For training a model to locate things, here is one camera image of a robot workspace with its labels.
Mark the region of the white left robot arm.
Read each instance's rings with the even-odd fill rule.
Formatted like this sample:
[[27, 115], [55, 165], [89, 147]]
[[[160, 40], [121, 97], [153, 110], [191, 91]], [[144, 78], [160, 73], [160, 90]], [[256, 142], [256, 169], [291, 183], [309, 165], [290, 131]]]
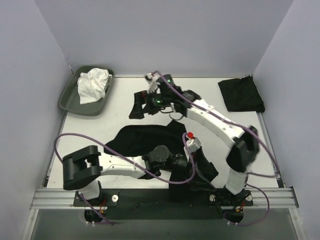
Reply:
[[107, 154], [90, 145], [72, 152], [62, 159], [63, 189], [78, 190], [92, 206], [101, 203], [103, 194], [98, 178], [101, 176], [124, 176], [138, 180], [158, 179], [161, 172], [169, 172], [166, 180], [169, 188], [174, 186], [187, 190], [196, 186], [211, 185], [218, 171], [203, 154], [202, 148], [174, 154], [165, 145], [158, 145], [143, 155], [128, 157]]

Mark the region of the grey plastic tray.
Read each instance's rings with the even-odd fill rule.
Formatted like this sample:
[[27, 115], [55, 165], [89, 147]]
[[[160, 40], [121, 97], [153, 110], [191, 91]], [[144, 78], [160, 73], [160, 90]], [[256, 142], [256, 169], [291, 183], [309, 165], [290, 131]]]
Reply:
[[[106, 69], [111, 74], [111, 78], [109, 80], [109, 85], [105, 90], [105, 97], [100, 99], [97, 102], [80, 104], [80, 96], [78, 93], [78, 78], [81, 73], [87, 73], [93, 68], [101, 68]], [[58, 100], [58, 106], [72, 114], [94, 117], [98, 116], [104, 109], [108, 96], [111, 92], [112, 85], [114, 82], [115, 73], [110, 68], [106, 68], [105, 66], [94, 66], [94, 65], [84, 65], [78, 68], [74, 74], [68, 80], [64, 90], [62, 91], [60, 98]]]

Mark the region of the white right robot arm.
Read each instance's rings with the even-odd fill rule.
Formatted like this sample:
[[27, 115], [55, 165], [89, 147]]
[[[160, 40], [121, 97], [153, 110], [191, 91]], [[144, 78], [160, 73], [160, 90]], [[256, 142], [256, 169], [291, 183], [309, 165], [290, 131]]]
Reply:
[[257, 129], [250, 126], [249, 131], [243, 130], [217, 112], [197, 93], [192, 90], [182, 91], [179, 86], [173, 89], [161, 87], [160, 92], [144, 90], [134, 93], [129, 118], [140, 120], [146, 114], [154, 115], [168, 107], [201, 124], [229, 147], [226, 163], [230, 170], [225, 188], [233, 195], [239, 194], [245, 188], [248, 168], [260, 151], [258, 140], [252, 135], [257, 133]]

